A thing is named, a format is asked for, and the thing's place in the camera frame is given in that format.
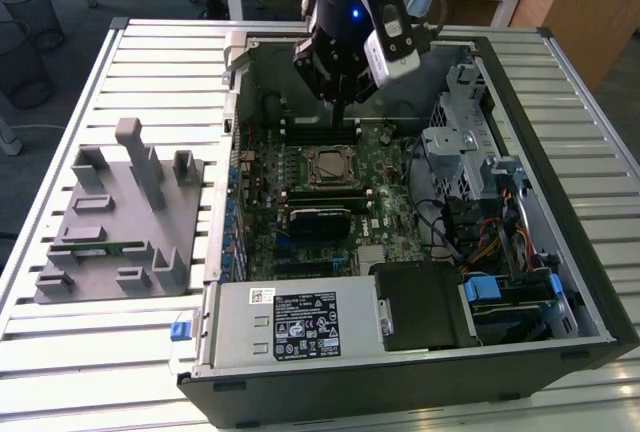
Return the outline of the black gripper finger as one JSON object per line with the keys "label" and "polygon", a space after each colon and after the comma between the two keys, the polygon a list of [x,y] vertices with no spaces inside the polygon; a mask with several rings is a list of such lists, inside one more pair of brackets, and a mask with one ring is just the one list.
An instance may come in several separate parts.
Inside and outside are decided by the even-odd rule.
{"label": "black gripper finger", "polygon": [[321,63],[311,37],[296,44],[293,65],[313,96],[322,103],[322,121],[335,125],[332,77]]}
{"label": "black gripper finger", "polygon": [[367,59],[362,54],[352,54],[340,64],[335,104],[335,124],[341,125],[347,106],[364,102],[375,90],[375,83]]}

